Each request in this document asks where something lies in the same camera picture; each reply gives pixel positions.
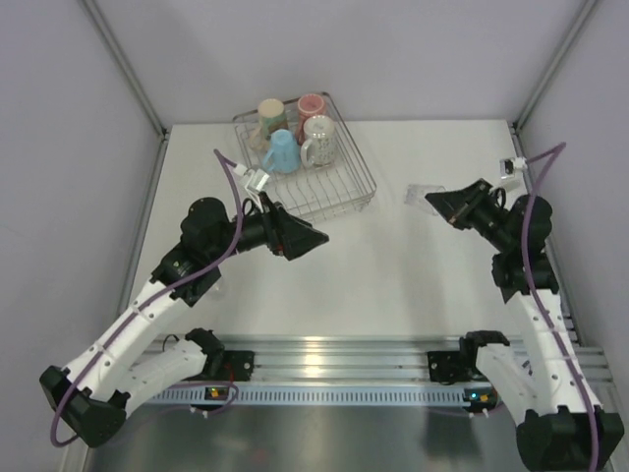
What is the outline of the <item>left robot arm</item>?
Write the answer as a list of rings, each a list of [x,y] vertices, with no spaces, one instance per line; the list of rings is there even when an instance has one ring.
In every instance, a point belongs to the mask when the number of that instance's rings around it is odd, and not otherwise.
[[[193,202],[179,242],[160,261],[136,300],[98,340],[64,367],[50,366],[39,384],[53,409],[90,447],[108,443],[141,405],[187,380],[221,382],[225,347],[212,330],[194,328],[174,347],[138,360],[157,335],[187,313],[220,280],[227,259],[265,247],[287,261],[326,244],[329,237],[290,214],[267,194],[250,214],[227,215],[216,198]]]

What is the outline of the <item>clear glass tumbler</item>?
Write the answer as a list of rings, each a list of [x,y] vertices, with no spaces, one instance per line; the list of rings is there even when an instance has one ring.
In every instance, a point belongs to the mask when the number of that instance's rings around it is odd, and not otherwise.
[[[217,280],[209,290],[209,296],[213,299],[221,299],[226,295],[226,282],[223,278]]]
[[[438,216],[438,211],[427,200],[427,194],[444,192],[443,186],[409,184],[404,192],[404,204],[420,209],[426,214]]]

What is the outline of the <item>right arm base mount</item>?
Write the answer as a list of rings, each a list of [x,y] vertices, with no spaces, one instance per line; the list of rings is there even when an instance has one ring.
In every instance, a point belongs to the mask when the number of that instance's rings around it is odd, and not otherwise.
[[[457,350],[429,351],[429,379],[442,385],[485,382],[486,377],[476,367],[476,361],[479,349],[491,344],[509,346],[510,341],[497,330],[476,330],[459,338]]]

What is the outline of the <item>white mug orange interior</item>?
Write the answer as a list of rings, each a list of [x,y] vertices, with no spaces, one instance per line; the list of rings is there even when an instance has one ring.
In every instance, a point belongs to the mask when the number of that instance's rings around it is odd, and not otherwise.
[[[305,122],[303,131],[302,163],[307,168],[332,164],[338,153],[335,122],[328,116],[316,115]]]

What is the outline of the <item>light blue mug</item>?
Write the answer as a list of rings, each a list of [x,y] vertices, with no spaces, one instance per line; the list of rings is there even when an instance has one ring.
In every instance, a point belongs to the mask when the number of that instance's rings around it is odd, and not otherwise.
[[[279,129],[271,134],[261,166],[267,172],[282,174],[296,172],[301,167],[300,147],[289,130]]]

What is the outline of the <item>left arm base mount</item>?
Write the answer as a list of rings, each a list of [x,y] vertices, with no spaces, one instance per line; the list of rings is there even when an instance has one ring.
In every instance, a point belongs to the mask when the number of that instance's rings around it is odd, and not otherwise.
[[[206,355],[202,370],[184,378],[184,382],[248,382],[251,379],[256,357],[254,351],[226,349],[211,329],[200,327],[189,331],[184,339],[195,343]]]

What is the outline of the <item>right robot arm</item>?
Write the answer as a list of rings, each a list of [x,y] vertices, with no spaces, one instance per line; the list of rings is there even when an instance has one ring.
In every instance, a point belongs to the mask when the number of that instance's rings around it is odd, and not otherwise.
[[[515,424],[528,470],[601,471],[623,439],[624,425],[619,414],[604,410],[571,343],[545,250],[550,203],[526,194],[507,207],[505,190],[484,179],[425,199],[449,225],[477,231],[496,249],[493,282],[528,355],[527,362],[519,361],[500,331],[470,331],[460,339],[460,370],[491,383]]]

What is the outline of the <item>pink patterned mug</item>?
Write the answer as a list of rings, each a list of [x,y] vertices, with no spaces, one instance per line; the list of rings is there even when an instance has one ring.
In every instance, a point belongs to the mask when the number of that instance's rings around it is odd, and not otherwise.
[[[301,131],[309,118],[326,113],[326,102],[320,94],[307,93],[298,99],[297,110],[299,116],[298,130]]]

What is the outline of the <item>cream floral mug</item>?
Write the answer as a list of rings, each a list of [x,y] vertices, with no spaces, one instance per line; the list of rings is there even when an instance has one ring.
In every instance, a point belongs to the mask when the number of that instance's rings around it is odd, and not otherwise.
[[[253,150],[268,148],[274,132],[289,129],[285,105],[277,98],[263,100],[257,107],[257,115],[257,127],[248,140],[248,145]]]

